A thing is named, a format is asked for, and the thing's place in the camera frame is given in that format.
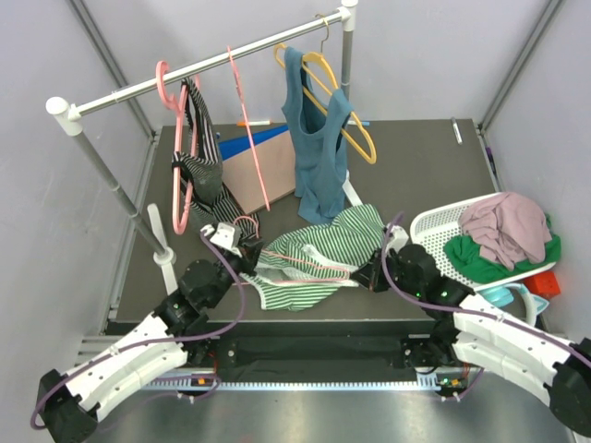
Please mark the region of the green white striped tank top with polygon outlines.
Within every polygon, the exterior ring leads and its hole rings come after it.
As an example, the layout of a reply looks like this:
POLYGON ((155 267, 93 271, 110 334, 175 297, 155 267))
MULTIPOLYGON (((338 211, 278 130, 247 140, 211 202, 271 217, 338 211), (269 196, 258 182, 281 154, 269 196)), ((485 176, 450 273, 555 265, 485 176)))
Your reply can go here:
POLYGON ((381 245, 385 224, 370 204, 343 210, 331 222, 284 233, 261 251, 256 274, 241 277, 266 311, 309 309, 342 287, 381 245))

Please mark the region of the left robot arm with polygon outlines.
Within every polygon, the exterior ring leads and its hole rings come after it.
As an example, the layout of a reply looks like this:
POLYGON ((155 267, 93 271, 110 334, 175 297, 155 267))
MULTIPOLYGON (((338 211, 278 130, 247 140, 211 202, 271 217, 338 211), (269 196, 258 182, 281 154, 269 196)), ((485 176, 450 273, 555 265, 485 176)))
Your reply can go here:
POLYGON ((206 331, 208 312, 231 287, 242 286, 240 275, 254 271, 263 243, 241 240, 224 249, 210 239, 203 242, 216 261, 191 262, 176 289, 110 348, 65 373, 53 369, 42 376, 30 418, 33 429, 47 430, 56 442, 83 442, 117 406, 155 379, 207 360, 207 340, 234 327, 229 323, 206 331))

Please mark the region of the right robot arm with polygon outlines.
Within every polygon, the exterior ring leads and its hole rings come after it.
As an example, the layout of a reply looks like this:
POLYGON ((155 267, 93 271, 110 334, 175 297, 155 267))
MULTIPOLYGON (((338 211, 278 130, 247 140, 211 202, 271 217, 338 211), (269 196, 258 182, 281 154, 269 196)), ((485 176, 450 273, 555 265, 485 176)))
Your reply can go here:
POLYGON ((372 292, 396 291, 435 321, 433 358, 476 365, 538 398, 574 433, 590 435, 590 340, 556 337, 442 274, 421 245, 376 250, 353 273, 372 292))

